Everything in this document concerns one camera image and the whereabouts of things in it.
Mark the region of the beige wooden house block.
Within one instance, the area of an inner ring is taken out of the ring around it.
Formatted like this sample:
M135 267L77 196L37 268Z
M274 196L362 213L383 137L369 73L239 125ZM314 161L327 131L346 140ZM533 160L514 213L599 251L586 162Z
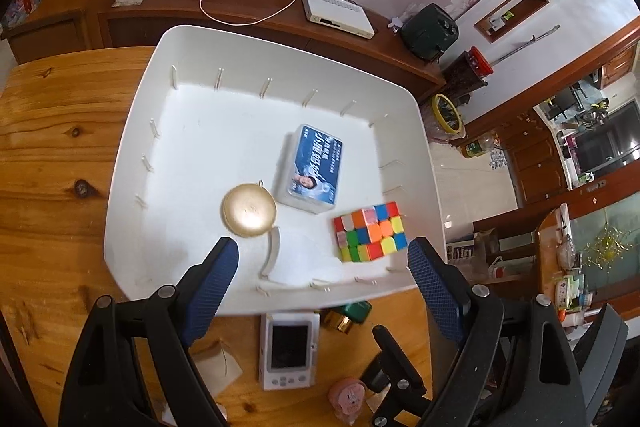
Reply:
M198 373L209 393L216 397L243 375L243 369L222 340L193 355Z

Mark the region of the white handheld game console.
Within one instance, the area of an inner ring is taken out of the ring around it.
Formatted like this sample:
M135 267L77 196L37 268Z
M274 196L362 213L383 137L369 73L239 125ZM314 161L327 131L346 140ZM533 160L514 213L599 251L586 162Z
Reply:
M316 381L317 312L267 313L260 319L259 381L265 391L309 388Z

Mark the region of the pink round toy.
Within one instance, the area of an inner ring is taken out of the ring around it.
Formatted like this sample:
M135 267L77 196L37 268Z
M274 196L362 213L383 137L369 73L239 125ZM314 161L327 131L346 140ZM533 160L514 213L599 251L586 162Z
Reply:
M366 386L360 379L347 377L331 386L328 399L335 416L351 426L362 411L365 394Z

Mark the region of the green gold small box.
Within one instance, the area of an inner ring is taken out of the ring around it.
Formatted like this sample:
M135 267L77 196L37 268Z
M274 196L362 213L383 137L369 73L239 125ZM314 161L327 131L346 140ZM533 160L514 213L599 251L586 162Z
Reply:
M321 325L326 329L348 334L355 325L362 325L371 313L369 301L357 301L325 309L321 312Z

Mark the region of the round gold compact mirror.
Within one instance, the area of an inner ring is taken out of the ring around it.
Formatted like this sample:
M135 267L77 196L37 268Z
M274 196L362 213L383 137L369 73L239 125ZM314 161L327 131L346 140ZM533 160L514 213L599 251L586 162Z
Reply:
M242 237L267 233L277 218L277 205L262 181L233 187L221 204L221 217L226 227Z

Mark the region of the colourful rubik's cube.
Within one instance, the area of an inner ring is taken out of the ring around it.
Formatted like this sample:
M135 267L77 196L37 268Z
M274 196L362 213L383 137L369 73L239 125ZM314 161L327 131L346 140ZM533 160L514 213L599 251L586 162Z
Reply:
M371 262L399 253L409 245L397 202L345 213L332 219L332 227L343 262Z

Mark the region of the yellow rim trash bin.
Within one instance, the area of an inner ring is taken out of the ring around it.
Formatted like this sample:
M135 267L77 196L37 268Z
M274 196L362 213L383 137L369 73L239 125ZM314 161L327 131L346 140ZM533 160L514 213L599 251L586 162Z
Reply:
M448 143L465 137L465 127L457 107L440 93L423 106L422 120L431 141Z

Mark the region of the blue card box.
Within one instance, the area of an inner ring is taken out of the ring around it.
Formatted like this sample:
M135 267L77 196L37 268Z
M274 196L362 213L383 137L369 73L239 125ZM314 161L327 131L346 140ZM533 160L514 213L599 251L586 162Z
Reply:
M277 202L318 215L335 207L343 142L309 124L288 139L276 188Z

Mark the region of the white plastic storage bin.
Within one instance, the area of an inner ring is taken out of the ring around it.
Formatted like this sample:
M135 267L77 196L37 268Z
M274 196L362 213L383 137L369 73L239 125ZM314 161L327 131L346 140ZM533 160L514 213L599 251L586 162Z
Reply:
M295 285L262 276L267 235L238 239L239 268L224 315L329 308L413 286L405 251L344 262L333 219L396 202L409 239L446 249L420 109L387 80L301 50L182 25L161 37L144 71L116 157L104 239L107 268L130 299L178 282L228 234L224 196L243 183L274 191L297 129L344 146L335 206L314 215L280 206L276 225L307 239L326 280Z

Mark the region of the red lid dark jar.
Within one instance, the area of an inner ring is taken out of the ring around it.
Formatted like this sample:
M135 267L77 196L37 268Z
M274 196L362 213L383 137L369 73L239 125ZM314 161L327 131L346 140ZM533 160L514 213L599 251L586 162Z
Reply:
M446 80L442 94L456 105L468 103L472 92L488 86L485 78L493 73L494 70L482 52L472 46L442 72Z

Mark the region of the wooden tv cabinet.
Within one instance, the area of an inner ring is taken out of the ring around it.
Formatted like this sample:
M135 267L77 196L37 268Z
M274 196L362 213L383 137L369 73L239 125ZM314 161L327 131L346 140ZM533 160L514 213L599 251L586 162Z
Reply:
M177 25L235 31L292 46L399 84L418 101L442 90L436 63L412 55L385 17L370 12L372 39L306 19L300 0L144 0L113 8L115 0L42 0L21 25L4 35L17 63L102 48L154 46Z

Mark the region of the white set-top box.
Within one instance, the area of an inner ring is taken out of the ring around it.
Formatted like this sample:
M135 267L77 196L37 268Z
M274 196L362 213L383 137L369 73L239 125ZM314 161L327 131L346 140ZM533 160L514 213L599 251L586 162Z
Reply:
M375 32L364 9L345 0L303 0L307 20L370 40Z

